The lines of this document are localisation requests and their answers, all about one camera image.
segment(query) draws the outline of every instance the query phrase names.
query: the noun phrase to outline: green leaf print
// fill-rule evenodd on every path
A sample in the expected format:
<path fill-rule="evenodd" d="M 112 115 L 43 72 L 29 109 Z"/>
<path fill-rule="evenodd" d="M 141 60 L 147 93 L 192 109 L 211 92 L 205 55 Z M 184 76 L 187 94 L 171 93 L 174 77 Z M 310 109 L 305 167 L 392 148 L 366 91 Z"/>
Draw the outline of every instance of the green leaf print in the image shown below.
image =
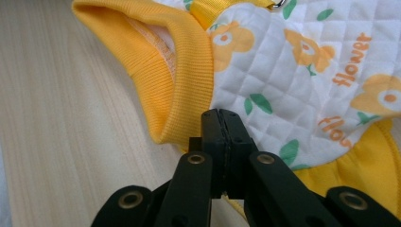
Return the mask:
<path fill-rule="evenodd" d="M 318 21 L 324 21 L 325 19 L 327 19 L 327 17 L 329 17 L 331 15 L 331 13 L 333 13 L 333 11 L 334 10 L 332 10 L 332 9 L 323 10 L 321 13 L 319 13 L 319 15 L 316 19 Z"/>
<path fill-rule="evenodd" d="M 306 67 L 307 71 L 309 71 L 309 75 L 310 75 L 311 77 L 316 76 L 317 74 L 316 74 L 315 72 L 313 72 L 311 68 L 312 68 L 312 64 L 309 64 L 309 65 Z"/>
<path fill-rule="evenodd" d="M 280 158 L 287 164 L 287 166 L 291 165 L 298 154 L 299 142 L 294 139 L 289 141 L 280 149 Z"/>
<path fill-rule="evenodd" d="M 214 24 L 214 25 L 210 26 L 209 29 L 210 29 L 211 31 L 214 31 L 214 30 L 218 29 L 219 26 L 224 26 L 224 24 L 219 24 L 219 23 L 217 23 L 217 24 Z"/>
<path fill-rule="evenodd" d="M 245 107 L 245 112 L 247 113 L 247 115 L 249 115 L 253 109 L 253 105 L 250 99 L 245 99 L 244 102 L 244 107 Z"/>
<path fill-rule="evenodd" d="M 190 10 L 193 0 L 183 0 L 186 10 Z"/>
<path fill-rule="evenodd" d="M 358 112 L 357 116 L 360 119 L 360 122 L 357 124 L 357 126 L 365 125 L 365 124 L 369 123 L 371 120 L 374 120 L 374 119 L 380 117 L 379 115 L 368 116 L 366 113 L 363 113 L 363 112 Z"/>
<path fill-rule="evenodd" d="M 297 165 L 297 166 L 293 166 L 292 168 L 291 168 L 291 170 L 299 170 L 299 169 L 303 169 L 303 168 L 310 168 L 310 166 L 308 166 L 308 165 L 305 165 L 305 164 L 299 164 L 299 165 Z"/>
<path fill-rule="evenodd" d="M 271 108 L 268 100 L 261 94 L 250 94 L 251 100 L 259 107 L 262 111 L 268 114 L 272 114 L 273 110 Z"/>
<path fill-rule="evenodd" d="M 284 19 L 288 19 L 297 5 L 297 0 L 291 0 L 284 8 L 283 8 L 283 16 Z"/>

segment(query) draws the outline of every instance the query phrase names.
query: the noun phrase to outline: yellow fabric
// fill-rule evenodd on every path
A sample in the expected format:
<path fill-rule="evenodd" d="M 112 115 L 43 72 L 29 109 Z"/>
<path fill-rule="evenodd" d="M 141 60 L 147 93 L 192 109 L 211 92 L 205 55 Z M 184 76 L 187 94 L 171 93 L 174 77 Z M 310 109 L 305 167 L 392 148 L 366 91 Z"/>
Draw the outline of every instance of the yellow fabric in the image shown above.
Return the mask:
<path fill-rule="evenodd" d="M 187 146 L 189 136 L 199 136 L 213 93 L 213 60 L 207 34 L 189 13 L 149 0 L 76 0 L 73 12 L 127 69 L 156 143 Z M 168 29 L 175 75 L 144 36 L 146 25 Z"/>
<path fill-rule="evenodd" d="M 227 201 L 236 211 L 237 213 L 242 216 L 245 220 L 247 220 L 247 216 L 245 215 L 244 207 L 242 207 L 241 204 L 239 204 L 238 201 L 235 200 L 230 200 L 228 196 L 222 196 L 222 198 Z"/>
<path fill-rule="evenodd" d="M 339 159 L 295 174 L 322 196 L 331 187 L 354 187 L 401 219 L 401 160 L 391 128 L 391 120 L 377 122 Z"/>
<path fill-rule="evenodd" d="M 197 18 L 200 25 L 207 29 L 225 9 L 243 2 L 253 3 L 263 8 L 270 8 L 275 4 L 271 0 L 194 0 L 189 11 Z"/>
<path fill-rule="evenodd" d="M 203 28 L 234 2 L 195 0 L 191 12 Z M 266 7 L 271 2 L 252 0 Z M 149 0 L 76 0 L 77 17 L 123 63 L 134 81 L 156 143 L 187 147 L 199 136 L 201 113 L 213 94 L 213 59 L 209 38 L 184 11 Z M 175 72 L 157 36 L 147 25 L 166 27 L 175 50 Z M 391 121 L 375 123 L 348 153 L 323 166 L 296 171 L 311 190 L 325 195 L 330 187 L 349 185 L 364 191 L 401 218 L 401 161 L 390 135 Z"/>

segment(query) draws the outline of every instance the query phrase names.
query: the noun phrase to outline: wooden table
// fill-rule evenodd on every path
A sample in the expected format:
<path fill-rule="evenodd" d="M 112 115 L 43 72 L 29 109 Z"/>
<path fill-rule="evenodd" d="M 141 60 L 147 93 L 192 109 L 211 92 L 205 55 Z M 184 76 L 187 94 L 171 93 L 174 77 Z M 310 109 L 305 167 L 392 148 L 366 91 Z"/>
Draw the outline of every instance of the wooden table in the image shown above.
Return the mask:
<path fill-rule="evenodd" d="M 155 189 L 180 157 L 149 138 L 122 65 L 67 0 L 0 4 L 0 144 L 14 227 L 90 226 L 112 193 Z M 247 226 L 214 201 L 212 226 Z"/>

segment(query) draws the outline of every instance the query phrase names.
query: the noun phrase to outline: metal rivet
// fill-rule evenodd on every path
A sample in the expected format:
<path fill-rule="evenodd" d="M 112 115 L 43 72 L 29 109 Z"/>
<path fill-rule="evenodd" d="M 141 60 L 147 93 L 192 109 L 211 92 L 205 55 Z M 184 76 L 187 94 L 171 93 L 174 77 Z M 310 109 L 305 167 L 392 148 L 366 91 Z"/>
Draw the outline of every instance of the metal rivet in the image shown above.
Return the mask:
<path fill-rule="evenodd" d="M 141 204 L 143 199 L 141 192 L 130 191 L 120 197 L 118 205 L 123 209 L 132 209 Z"/>
<path fill-rule="evenodd" d="M 201 164 L 204 162 L 204 157 L 199 154 L 193 154 L 188 157 L 188 162 L 190 164 Z"/>
<path fill-rule="evenodd" d="M 366 210 L 368 209 L 368 203 L 366 202 L 366 200 L 364 200 L 363 198 L 361 198 L 360 196 L 351 193 L 351 192 L 341 192 L 340 193 L 340 199 L 341 201 L 356 210 Z"/>
<path fill-rule="evenodd" d="M 274 158 L 268 154 L 260 154 L 259 156 L 257 156 L 257 161 L 263 164 L 272 164 L 274 163 Z"/>

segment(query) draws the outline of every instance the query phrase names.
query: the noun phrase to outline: flower print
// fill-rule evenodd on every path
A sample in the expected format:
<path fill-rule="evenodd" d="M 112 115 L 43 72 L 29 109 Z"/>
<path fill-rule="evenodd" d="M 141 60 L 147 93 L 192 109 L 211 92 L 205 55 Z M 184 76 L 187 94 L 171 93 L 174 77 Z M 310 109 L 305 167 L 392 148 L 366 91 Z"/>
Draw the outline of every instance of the flower print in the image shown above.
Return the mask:
<path fill-rule="evenodd" d="M 381 116 L 401 114 L 401 79 L 385 74 L 369 77 L 362 86 L 364 93 L 351 101 L 351 107 Z"/>
<path fill-rule="evenodd" d="M 225 70 L 230 64 L 234 52 L 251 50 L 254 36 L 250 30 L 240 27 L 237 21 L 227 26 L 219 26 L 211 34 L 215 56 L 215 72 Z"/>
<path fill-rule="evenodd" d="M 314 65 L 317 72 L 323 72 L 333 59 L 335 50 L 329 45 L 319 47 L 313 40 L 300 33 L 285 29 L 287 41 L 293 46 L 292 54 L 299 65 Z"/>

